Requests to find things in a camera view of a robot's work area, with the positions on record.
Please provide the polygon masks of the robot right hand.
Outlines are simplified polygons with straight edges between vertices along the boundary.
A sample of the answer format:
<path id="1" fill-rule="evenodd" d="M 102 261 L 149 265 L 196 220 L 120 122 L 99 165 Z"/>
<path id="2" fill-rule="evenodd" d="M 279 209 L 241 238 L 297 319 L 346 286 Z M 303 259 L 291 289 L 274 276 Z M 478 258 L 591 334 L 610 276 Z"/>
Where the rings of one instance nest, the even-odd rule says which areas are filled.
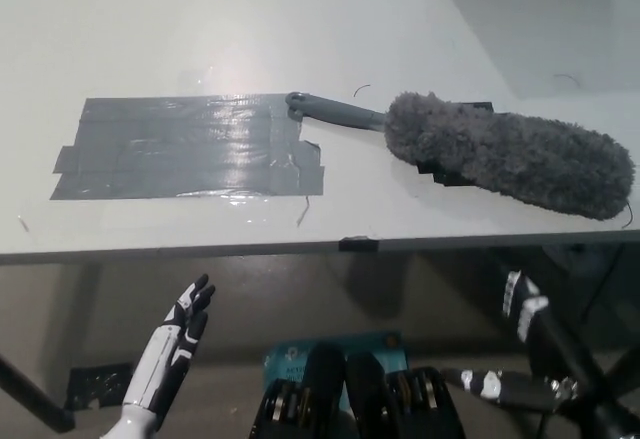
<path id="1" fill-rule="evenodd" d="M 604 375 L 586 346 L 556 317 L 550 299 L 523 272 L 505 282 L 502 313 L 527 348 L 531 373 L 445 368 L 451 385 L 503 408 L 554 413 L 606 390 Z"/>

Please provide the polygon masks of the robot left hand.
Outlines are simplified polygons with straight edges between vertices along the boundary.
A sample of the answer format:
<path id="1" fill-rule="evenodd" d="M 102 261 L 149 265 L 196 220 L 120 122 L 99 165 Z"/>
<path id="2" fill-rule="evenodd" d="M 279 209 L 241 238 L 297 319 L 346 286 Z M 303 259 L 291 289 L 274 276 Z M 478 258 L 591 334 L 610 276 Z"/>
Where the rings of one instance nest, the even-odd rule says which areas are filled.
<path id="1" fill-rule="evenodd" d="M 205 331 L 215 287 L 204 274 L 180 295 L 151 335 L 123 403 L 167 415 Z"/>

